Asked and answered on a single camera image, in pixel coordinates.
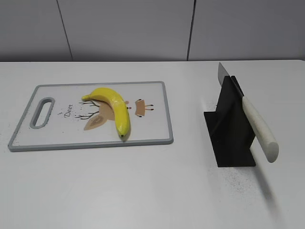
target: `knife handle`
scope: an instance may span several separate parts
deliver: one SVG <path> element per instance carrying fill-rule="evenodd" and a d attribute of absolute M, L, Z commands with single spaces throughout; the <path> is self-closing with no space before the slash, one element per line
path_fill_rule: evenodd
<path fill-rule="evenodd" d="M 243 110 L 261 145 L 267 160 L 272 163 L 277 159 L 279 146 L 270 128 L 246 96 L 242 98 Z"/>

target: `knife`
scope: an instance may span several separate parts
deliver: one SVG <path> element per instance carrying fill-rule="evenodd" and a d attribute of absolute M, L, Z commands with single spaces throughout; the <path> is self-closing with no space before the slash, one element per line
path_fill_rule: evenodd
<path fill-rule="evenodd" d="M 223 85 L 224 77 L 230 76 L 230 74 L 226 71 L 221 63 L 218 65 L 218 81 L 220 85 Z M 272 134 L 270 128 L 260 116 L 255 107 L 251 104 L 249 99 L 244 96 L 236 78 L 234 76 L 230 77 L 233 84 L 235 85 L 241 99 L 243 105 L 243 111 L 257 137 L 259 144 L 261 145 L 263 152 L 267 160 L 272 163 L 277 159 L 279 146 L 278 143 Z"/>

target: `black plastic stand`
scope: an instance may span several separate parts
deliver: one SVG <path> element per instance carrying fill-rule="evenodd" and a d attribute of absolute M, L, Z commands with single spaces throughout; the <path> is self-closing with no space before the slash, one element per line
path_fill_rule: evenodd
<path fill-rule="evenodd" d="M 215 112 L 205 112 L 218 167 L 253 167 L 250 146 L 255 134 L 242 108 L 240 86 L 226 76 Z"/>

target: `white table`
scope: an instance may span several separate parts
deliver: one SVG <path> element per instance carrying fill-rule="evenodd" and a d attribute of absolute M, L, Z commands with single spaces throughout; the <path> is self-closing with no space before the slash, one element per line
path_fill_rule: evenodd
<path fill-rule="evenodd" d="M 0 63 L 0 228 L 304 228 L 305 62 L 222 62 L 269 124 L 280 154 L 218 168 L 204 111 L 218 100 L 218 62 Z M 174 143 L 11 153 L 38 84 L 165 82 Z"/>

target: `cutting board handle hole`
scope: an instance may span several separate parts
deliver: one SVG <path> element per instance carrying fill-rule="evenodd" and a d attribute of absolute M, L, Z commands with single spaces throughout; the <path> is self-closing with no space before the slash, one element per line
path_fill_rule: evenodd
<path fill-rule="evenodd" d="M 30 121 L 30 127 L 39 129 L 45 126 L 51 115 L 55 100 L 51 97 L 43 98 L 39 101 L 35 113 Z"/>

